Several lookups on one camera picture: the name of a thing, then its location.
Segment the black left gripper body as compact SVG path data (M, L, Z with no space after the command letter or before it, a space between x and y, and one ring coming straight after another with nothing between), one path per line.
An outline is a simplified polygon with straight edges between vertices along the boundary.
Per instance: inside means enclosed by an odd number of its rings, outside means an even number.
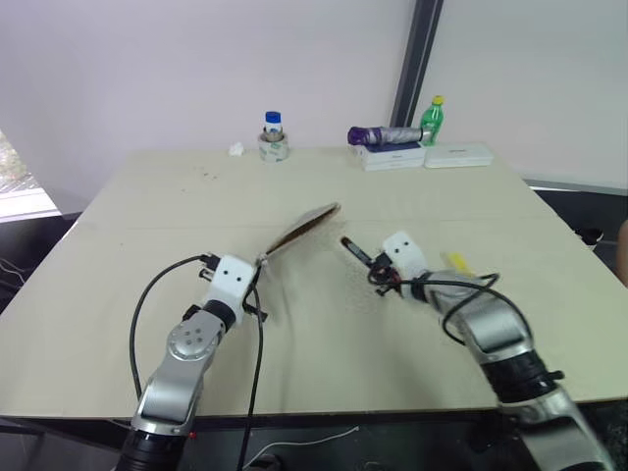
M256 267L233 255L208 255L203 259L203 276L210 280L209 289L200 301L199 322L241 322L245 314L261 322L267 314L249 304L251 281Z

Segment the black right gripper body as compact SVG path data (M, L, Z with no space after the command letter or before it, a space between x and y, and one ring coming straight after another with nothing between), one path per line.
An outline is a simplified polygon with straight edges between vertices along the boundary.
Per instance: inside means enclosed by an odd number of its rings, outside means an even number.
M399 297L401 293L401 276L394 267L391 258L385 253L382 254L382 266L384 267L384 280L382 282L369 282L375 287L375 293L384 297L389 291L395 292Z

